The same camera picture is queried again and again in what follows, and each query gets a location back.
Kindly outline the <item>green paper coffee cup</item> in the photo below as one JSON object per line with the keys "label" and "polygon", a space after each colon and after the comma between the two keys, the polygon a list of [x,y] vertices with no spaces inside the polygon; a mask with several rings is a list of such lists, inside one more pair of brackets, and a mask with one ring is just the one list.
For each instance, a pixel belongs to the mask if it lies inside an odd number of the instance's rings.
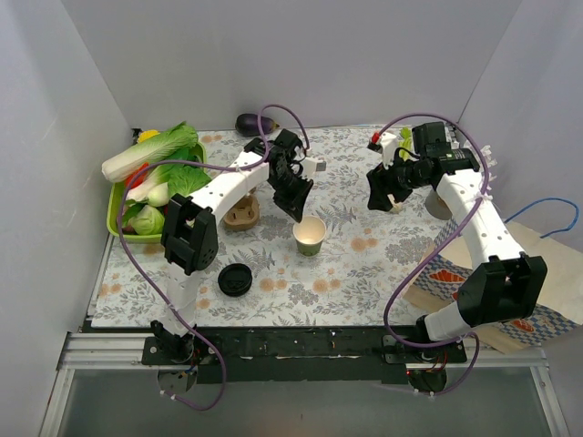
{"label": "green paper coffee cup", "polygon": [[325,223],[315,216],[304,216],[301,222],[292,227],[297,250],[305,257],[312,257],[320,252],[326,233]]}

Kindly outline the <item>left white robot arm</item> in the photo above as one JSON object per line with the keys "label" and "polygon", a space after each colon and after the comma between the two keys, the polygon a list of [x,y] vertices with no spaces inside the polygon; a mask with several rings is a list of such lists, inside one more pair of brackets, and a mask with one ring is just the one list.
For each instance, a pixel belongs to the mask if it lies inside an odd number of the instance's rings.
{"label": "left white robot arm", "polygon": [[262,161],[265,143],[255,138],[209,184],[186,197],[171,198],[161,237],[169,263],[169,304],[160,320],[171,333],[162,343],[162,352],[171,362],[182,364],[193,355],[194,343],[184,334],[195,325],[194,301],[201,272],[218,254],[218,225],[228,211],[253,188],[267,182],[274,190],[274,204],[295,221],[302,220],[313,172],[293,169],[301,147],[298,136],[283,129],[270,142],[267,160]]}

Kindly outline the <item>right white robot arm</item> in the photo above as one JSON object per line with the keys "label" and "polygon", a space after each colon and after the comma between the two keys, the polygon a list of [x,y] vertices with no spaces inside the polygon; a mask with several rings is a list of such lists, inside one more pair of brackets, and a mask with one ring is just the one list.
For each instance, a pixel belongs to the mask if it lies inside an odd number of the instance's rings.
{"label": "right white robot arm", "polygon": [[388,212],[415,189],[432,188],[456,227],[430,255],[436,257],[462,237],[472,262],[472,272],[459,287],[456,301],[420,318],[412,339],[396,337],[427,362],[475,327],[530,317],[547,276],[543,258],[527,255],[496,211],[487,192],[489,169],[479,147],[453,147],[446,137],[446,123],[436,117],[432,123],[414,127],[414,148],[408,158],[401,157],[398,139],[383,130],[374,133],[368,144],[382,156],[381,164],[366,175],[368,209]]}

